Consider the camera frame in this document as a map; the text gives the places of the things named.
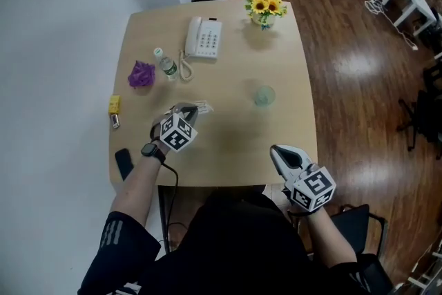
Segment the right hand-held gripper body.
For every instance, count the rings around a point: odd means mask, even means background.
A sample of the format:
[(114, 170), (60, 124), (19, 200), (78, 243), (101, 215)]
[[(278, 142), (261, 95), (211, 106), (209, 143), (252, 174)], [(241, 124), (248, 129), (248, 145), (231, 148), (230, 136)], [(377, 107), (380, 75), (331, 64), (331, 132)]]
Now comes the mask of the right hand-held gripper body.
[(336, 183), (323, 166), (310, 164), (305, 169), (289, 170), (282, 175), (285, 194), (292, 204), (306, 212), (315, 212), (328, 203), (336, 190)]

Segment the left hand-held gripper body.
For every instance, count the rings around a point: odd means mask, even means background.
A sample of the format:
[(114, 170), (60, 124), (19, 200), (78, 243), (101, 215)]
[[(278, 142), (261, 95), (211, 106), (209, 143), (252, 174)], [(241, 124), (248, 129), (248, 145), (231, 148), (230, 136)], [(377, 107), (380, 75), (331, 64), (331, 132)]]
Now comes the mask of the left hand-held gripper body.
[(187, 114), (165, 113), (153, 121), (150, 138), (151, 141), (160, 141), (179, 152), (186, 148), (195, 139), (198, 132), (187, 123)]

